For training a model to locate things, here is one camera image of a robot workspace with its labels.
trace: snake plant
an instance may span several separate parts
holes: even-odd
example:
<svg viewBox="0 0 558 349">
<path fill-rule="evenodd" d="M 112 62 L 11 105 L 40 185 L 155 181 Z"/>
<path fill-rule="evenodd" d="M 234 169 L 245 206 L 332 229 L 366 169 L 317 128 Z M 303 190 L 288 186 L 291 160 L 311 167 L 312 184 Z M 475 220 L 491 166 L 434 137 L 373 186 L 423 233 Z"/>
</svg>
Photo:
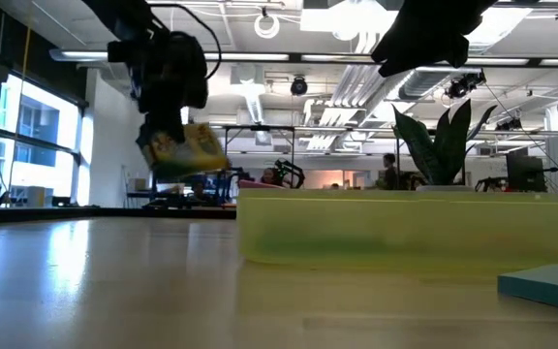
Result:
<svg viewBox="0 0 558 349">
<path fill-rule="evenodd" d="M 430 185 L 452 185 L 464 165 L 466 142 L 474 138 L 496 106 L 489 108 L 469 133 L 471 126 L 471 100 L 465 102 L 450 121 L 450 110 L 438 120 L 436 137 L 432 142 L 427 128 L 395 110 L 395 136 L 404 140 L 415 165 Z"/>
</svg>

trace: window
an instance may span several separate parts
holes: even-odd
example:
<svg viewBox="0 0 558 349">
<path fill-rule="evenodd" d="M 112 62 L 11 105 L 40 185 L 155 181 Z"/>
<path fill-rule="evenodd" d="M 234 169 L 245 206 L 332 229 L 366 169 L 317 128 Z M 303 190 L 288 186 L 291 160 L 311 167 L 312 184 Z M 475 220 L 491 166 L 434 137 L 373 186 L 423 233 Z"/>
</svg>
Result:
<svg viewBox="0 0 558 349">
<path fill-rule="evenodd" d="M 44 149 L 34 145 L 24 143 L 16 143 L 15 161 L 55 167 L 56 151 L 51 149 Z"/>
<path fill-rule="evenodd" d="M 11 149 L 13 140 L 0 140 L 6 150 Z M 46 149 L 34 145 L 16 142 L 14 163 L 12 152 L 5 151 L 0 156 L 0 185 L 11 182 L 11 187 L 26 188 L 30 186 L 45 187 L 52 190 L 55 196 L 71 196 L 73 169 L 75 161 L 73 155 L 62 151 Z"/>
<path fill-rule="evenodd" d="M 74 148 L 79 123 L 78 107 L 31 82 L 9 76 L 2 84 L 0 128 Z"/>
<path fill-rule="evenodd" d="M 0 129 L 46 143 L 75 148 L 78 107 L 31 82 L 9 76 L 0 92 Z M 70 197 L 73 155 L 0 136 L 0 185 L 20 198 L 30 186 L 48 195 Z"/>
</svg>

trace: ceiling camera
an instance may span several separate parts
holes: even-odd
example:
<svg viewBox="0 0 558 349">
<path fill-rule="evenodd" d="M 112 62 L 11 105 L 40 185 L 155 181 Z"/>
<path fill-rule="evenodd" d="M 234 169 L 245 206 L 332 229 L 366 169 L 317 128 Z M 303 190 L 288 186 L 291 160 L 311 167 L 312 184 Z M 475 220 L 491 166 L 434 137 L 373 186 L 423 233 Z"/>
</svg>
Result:
<svg viewBox="0 0 558 349">
<path fill-rule="evenodd" d="M 486 80 L 483 71 L 478 74 L 465 74 L 461 79 L 452 80 L 451 86 L 445 90 L 445 94 L 451 99 L 462 98 L 484 82 L 486 82 Z"/>
<path fill-rule="evenodd" d="M 302 96 L 307 93 L 307 82 L 305 82 L 305 77 L 295 77 L 290 91 L 295 96 Z"/>
</svg>

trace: person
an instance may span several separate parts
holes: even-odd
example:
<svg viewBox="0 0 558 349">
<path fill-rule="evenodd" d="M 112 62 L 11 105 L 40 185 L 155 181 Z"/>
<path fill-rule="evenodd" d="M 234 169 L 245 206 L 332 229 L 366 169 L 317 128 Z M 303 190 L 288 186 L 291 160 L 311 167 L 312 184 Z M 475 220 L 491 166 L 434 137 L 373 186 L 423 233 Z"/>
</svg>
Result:
<svg viewBox="0 0 558 349">
<path fill-rule="evenodd" d="M 386 154 L 383 157 L 383 165 L 385 166 L 385 190 L 397 190 L 397 169 L 395 169 L 395 155 Z"/>
<path fill-rule="evenodd" d="M 276 182 L 275 171 L 271 168 L 265 169 L 262 178 L 260 178 L 260 183 L 276 185 Z"/>
<path fill-rule="evenodd" d="M 413 177 L 411 178 L 411 190 L 417 190 L 417 188 L 421 187 L 422 185 L 425 185 L 425 180 L 417 175 L 413 175 Z"/>
<path fill-rule="evenodd" d="M 204 185 L 203 182 L 196 182 L 193 184 L 193 198 L 201 202 L 210 203 L 212 197 L 203 192 Z"/>
</svg>

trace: yellow box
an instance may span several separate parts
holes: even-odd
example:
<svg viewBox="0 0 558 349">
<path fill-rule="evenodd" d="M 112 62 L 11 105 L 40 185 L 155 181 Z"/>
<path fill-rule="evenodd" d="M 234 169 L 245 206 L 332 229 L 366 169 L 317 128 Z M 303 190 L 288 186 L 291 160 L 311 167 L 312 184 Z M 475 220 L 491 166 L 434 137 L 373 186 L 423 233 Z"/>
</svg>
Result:
<svg viewBox="0 0 558 349">
<path fill-rule="evenodd" d="M 487 273 L 558 263 L 558 195 L 243 189 L 240 252 L 308 268 Z"/>
</svg>

